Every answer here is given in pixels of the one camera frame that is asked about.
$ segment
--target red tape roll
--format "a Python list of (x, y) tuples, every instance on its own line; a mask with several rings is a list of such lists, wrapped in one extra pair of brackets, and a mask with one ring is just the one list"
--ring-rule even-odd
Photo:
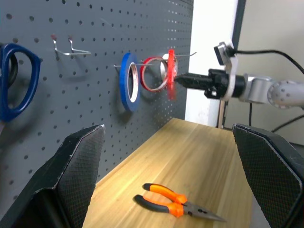
[(175, 64), (174, 64), (174, 50), (169, 50), (169, 57), (168, 57), (168, 97), (170, 100), (175, 99), (175, 87), (174, 87), (174, 78), (177, 74), (175, 70)]
[[(164, 60), (162, 57), (150, 57), (150, 58), (146, 59), (146, 60), (143, 62), (143, 64), (149, 64), (150, 62), (155, 61), (155, 60), (161, 61), (161, 62), (165, 65), (165, 67), (168, 66), (167, 61)], [(167, 83), (168, 83), (168, 77), (166, 76), (166, 77), (164, 78), (162, 84), (161, 84), (159, 87), (157, 87), (157, 88), (155, 88), (155, 89), (151, 89), (151, 88), (149, 88), (149, 87), (147, 86), (147, 84), (146, 84), (146, 82), (145, 82), (145, 79), (144, 79), (144, 73), (145, 73), (146, 68), (147, 68), (147, 65), (142, 65), (141, 70), (140, 70), (140, 73), (141, 73), (141, 84), (142, 84), (142, 86), (143, 86), (146, 90), (148, 90), (148, 91), (150, 91), (150, 92), (154, 92), (154, 93), (163, 90), (163, 89), (166, 87)]]

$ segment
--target pegboard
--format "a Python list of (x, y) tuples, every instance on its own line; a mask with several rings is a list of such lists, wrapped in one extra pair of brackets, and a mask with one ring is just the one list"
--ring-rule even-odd
[[(6, 124), (0, 136), (0, 218), (71, 133), (105, 125), (100, 180), (171, 118), (184, 119), (187, 90), (181, 86), (175, 101), (168, 100), (167, 91), (153, 94), (141, 88), (137, 111), (126, 112), (114, 64), (120, 65), (128, 52), (139, 60), (162, 56), (170, 48), (176, 54), (189, 54), (192, 13), (192, 0), (3, 2), (0, 42), (30, 49), (39, 56), (41, 70), (32, 103)], [(58, 49), (69, 52), (67, 38), (72, 35), (74, 48), (92, 54), (57, 56), (52, 34), (57, 36)], [(31, 71), (30, 61), (16, 56), (19, 74), (9, 90), (13, 105), (23, 97)], [(189, 58), (179, 58), (178, 74), (188, 67)]]

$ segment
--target table surface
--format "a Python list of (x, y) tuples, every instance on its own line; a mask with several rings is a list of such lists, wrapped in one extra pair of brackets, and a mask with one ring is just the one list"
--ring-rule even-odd
[[(144, 183), (184, 193), (228, 222), (149, 211), (133, 197), (167, 198), (145, 191)], [(84, 228), (248, 228), (252, 191), (233, 134), (172, 119), (108, 175), (93, 193)]]

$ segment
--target scissors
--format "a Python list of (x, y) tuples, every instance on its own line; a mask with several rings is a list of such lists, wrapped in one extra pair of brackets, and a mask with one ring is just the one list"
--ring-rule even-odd
[(212, 213), (211, 211), (207, 210), (206, 208), (196, 206), (192, 203), (190, 203), (184, 194), (178, 194), (170, 189), (168, 189), (165, 186), (159, 185), (159, 184), (149, 184), (146, 183), (143, 186), (143, 189), (147, 191), (152, 191), (155, 193), (159, 193), (170, 200), (173, 201), (173, 203), (160, 203), (153, 201), (151, 199), (147, 199), (144, 196), (136, 195), (134, 197), (135, 202), (137, 202), (142, 207), (157, 211), (157, 212), (166, 212), (170, 213), (176, 217), (182, 216), (182, 215), (190, 215), (190, 216), (196, 216), (203, 219), (211, 219), (214, 221), (220, 221), (220, 222), (226, 222), (225, 219), (221, 218), (220, 216), (217, 216), (216, 214)]
[[(32, 101), (39, 81), (40, 59), (34, 53), (18, 44), (2, 44), (0, 47), (0, 134), (5, 123), (20, 115)], [(25, 54), (32, 64), (32, 73), (28, 90), (22, 102), (15, 108), (10, 109), (8, 104), (8, 89), (14, 83), (18, 73), (18, 62), (15, 53)]]

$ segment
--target black cable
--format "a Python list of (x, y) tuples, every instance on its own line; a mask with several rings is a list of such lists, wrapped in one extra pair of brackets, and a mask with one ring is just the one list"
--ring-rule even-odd
[(252, 103), (249, 104), (249, 126), (251, 126), (252, 119)]
[(296, 117), (296, 118), (294, 118), (294, 119), (291, 119), (290, 121), (287, 121), (286, 123), (283, 123), (283, 124), (281, 124), (280, 126), (276, 127), (276, 128), (273, 129), (271, 132), (275, 133), (275, 132), (277, 132), (278, 130), (280, 130), (281, 128), (283, 128), (283, 127), (285, 127), (285, 126), (287, 126), (287, 125), (289, 125), (289, 124), (292, 124), (293, 122), (295, 122), (295, 121), (297, 121), (297, 120), (300, 120), (300, 119), (302, 119), (302, 118), (304, 118), (304, 115), (300, 115), (300, 116), (298, 116), (298, 117)]
[(243, 50), (234, 50), (232, 48), (230, 50), (228, 50), (228, 54), (230, 56), (233, 56), (234, 54), (255, 55), (255, 54), (268, 54), (268, 53), (276, 53), (276, 54), (284, 56), (290, 62), (292, 62), (302, 72), (302, 74), (304, 74), (304, 68), (301, 67), (301, 65), (298, 64), (293, 58), (291, 58), (289, 55), (287, 55), (286, 53), (284, 53), (282, 51), (278, 51), (278, 50), (243, 51)]

